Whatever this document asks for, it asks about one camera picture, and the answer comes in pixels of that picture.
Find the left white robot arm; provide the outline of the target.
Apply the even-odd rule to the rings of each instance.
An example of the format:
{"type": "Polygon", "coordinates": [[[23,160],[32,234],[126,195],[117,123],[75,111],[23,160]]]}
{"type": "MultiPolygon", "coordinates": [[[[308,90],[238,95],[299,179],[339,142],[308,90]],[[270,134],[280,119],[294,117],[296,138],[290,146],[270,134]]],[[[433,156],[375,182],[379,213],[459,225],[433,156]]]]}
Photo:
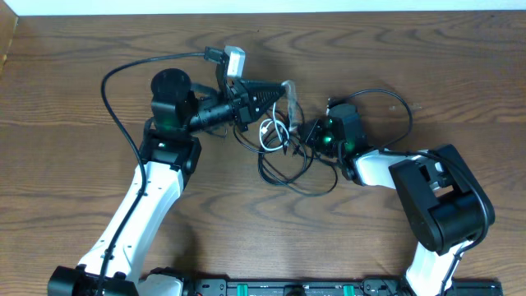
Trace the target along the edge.
{"type": "Polygon", "coordinates": [[[201,143],[195,136],[214,126],[254,123],[281,97],[285,82],[250,81],[218,70],[217,90],[191,82],[169,68],[151,82],[153,117],[126,196],[106,230],[74,268],[59,266],[48,281],[50,295],[188,295],[193,289],[168,271],[141,275],[164,217],[195,172],[201,143]]]}

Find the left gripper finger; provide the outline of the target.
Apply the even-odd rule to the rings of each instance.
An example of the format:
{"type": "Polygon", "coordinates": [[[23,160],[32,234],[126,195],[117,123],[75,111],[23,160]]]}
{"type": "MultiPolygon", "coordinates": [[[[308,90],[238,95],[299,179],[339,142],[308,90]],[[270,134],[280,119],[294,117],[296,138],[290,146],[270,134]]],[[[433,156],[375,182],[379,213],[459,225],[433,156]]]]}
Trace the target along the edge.
{"type": "Polygon", "coordinates": [[[241,85],[251,96],[278,96],[285,94],[285,88],[280,83],[268,81],[240,80],[241,85]]]}
{"type": "Polygon", "coordinates": [[[257,121],[270,107],[283,97],[284,90],[259,90],[250,94],[251,120],[257,121]]]}

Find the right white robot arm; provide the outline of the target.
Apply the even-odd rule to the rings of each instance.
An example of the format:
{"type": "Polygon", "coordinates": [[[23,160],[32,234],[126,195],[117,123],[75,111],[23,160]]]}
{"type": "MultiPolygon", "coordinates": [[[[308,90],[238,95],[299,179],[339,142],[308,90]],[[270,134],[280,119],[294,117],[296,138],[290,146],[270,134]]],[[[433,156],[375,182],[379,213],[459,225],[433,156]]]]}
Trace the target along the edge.
{"type": "Polygon", "coordinates": [[[345,179],[396,191],[418,241],[400,285],[404,294],[444,295],[466,251],[494,224],[495,210],[458,150],[394,151],[371,146],[356,106],[335,104],[299,126],[301,140],[335,158],[345,179]]]}

